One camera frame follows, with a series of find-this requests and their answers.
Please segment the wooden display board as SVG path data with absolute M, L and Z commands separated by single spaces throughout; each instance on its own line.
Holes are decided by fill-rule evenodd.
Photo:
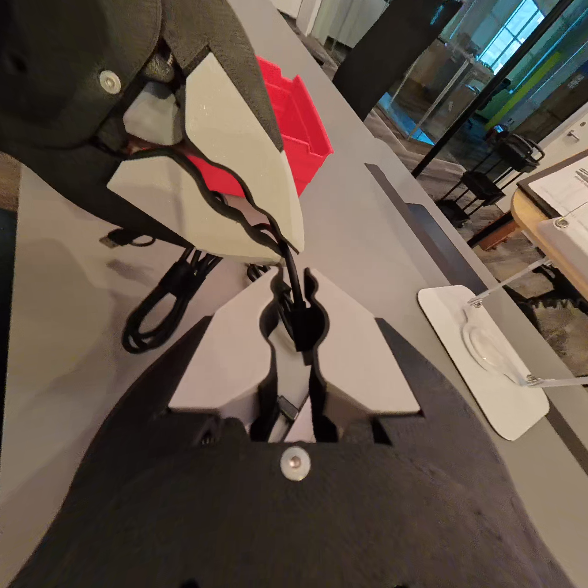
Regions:
M 556 211 L 531 192 L 529 183 L 563 167 L 570 158 L 533 173 L 518 182 L 511 200 L 511 214 L 528 239 L 559 269 L 575 289 L 587 298 L 587 233 L 558 229 L 553 224 Z

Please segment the black cable black plug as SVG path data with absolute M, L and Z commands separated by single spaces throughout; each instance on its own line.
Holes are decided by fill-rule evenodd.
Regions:
M 227 203 L 223 194 L 211 191 L 217 198 Z M 291 253 L 294 249 L 278 235 L 277 226 L 273 221 L 252 227 L 269 235 L 279 246 L 282 255 L 281 264 L 285 264 L 290 279 L 290 297 L 295 307 L 301 307 L 303 305 L 302 291 Z M 185 251 L 178 261 L 130 314 L 122 334 L 123 348 L 129 353 L 138 355 L 156 349 L 167 342 L 183 318 L 189 302 L 211 271 L 223 259 L 225 258 L 202 252 L 193 245 L 185 246 Z M 276 265 L 247 263 L 247 277 L 254 281 L 266 273 L 269 267 Z

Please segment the printed instruction sheet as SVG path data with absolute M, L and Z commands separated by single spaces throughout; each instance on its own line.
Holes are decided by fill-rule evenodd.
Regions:
M 529 183 L 529 189 L 556 211 L 558 229 L 587 233 L 587 153 Z

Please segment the dark USB hub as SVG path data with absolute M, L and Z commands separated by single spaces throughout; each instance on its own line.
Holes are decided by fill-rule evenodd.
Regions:
M 319 343 L 327 333 L 327 313 L 316 300 L 319 282 L 311 268 L 305 268 L 303 275 L 304 300 L 301 307 L 295 307 L 290 297 L 290 287 L 279 274 L 272 286 L 282 322 L 295 345 L 302 354 L 305 365 L 313 363 L 313 356 Z

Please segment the black metal post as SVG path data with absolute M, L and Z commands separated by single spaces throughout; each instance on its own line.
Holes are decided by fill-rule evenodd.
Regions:
M 476 112 L 482 103 L 487 101 L 493 95 L 502 81 L 511 73 L 513 69 L 517 67 L 518 63 L 528 54 L 528 52 L 535 46 L 535 44 L 549 30 L 549 28 L 563 15 L 563 13 L 572 3 L 573 1 L 557 1 L 552 10 L 550 10 L 547 16 L 545 16 L 540 24 L 532 31 L 529 37 L 507 60 L 498 73 L 494 75 L 492 80 L 485 86 L 484 90 L 482 90 L 482 92 L 470 103 L 470 105 L 464 109 L 464 111 L 453 122 L 444 135 L 415 166 L 411 172 L 414 178 L 417 178 L 426 169 L 426 167 L 432 163 L 434 158 L 436 158 L 436 156 L 458 132 L 458 130 L 465 124 L 465 122 L 468 121 L 468 119 Z

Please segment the white stand base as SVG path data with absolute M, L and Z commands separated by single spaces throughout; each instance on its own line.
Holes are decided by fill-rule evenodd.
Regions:
M 542 388 L 474 294 L 462 285 L 422 289 L 417 302 L 492 429 L 514 441 L 549 411 Z

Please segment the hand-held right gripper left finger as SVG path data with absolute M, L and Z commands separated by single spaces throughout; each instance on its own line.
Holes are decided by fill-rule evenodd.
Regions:
M 280 318 L 268 271 L 212 316 L 171 398 L 171 410 L 236 418 L 251 437 L 269 437 L 279 413 L 275 348 Z

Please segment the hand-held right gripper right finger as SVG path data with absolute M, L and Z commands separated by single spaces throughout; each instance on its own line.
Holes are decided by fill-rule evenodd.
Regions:
M 413 416 L 421 407 L 386 339 L 392 328 L 316 269 L 327 333 L 310 365 L 315 437 L 339 437 L 359 420 Z

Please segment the black utility cart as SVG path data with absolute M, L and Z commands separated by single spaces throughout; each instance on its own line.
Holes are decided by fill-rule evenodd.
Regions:
M 523 174 L 534 171 L 546 154 L 532 139 L 495 126 L 487 136 L 488 154 L 437 201 L 438 209 L 456 229 L 481 208 L 495 205 L 504 190 Z

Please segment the black office chair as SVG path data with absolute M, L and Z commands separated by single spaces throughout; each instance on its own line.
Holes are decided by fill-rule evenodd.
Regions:
M 461 10 L 463 1 L 391 1 L 332 83 L 361 121 Z

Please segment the red plastic bin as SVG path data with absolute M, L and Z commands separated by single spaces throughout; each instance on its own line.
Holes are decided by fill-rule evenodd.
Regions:
M 256 60 L 281 134 L 282 149 L 301 196 L 334 149 L 302 78 L 286 78 L 278 65 L 259 55 Z M 245 197 L 239 181 L 227 169 L 205 160 L 195 146 L 188 149 L 187 157 L 210 190 Z

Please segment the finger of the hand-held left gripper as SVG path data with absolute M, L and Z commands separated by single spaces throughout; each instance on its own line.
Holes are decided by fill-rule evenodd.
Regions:
M 285 151 L 273 143 L 211 52 L 187 76 L 183 120 L 202 157 L 240 180 L 252 206 L 274 222 L 297 253 L 303 252 L 303 215 Z
M 274 239 L 217 198 L 199 169 L 169 148 L 136 152 L 118 166 L 107 188 L 202 252 L 260 265 L 282 261 Z

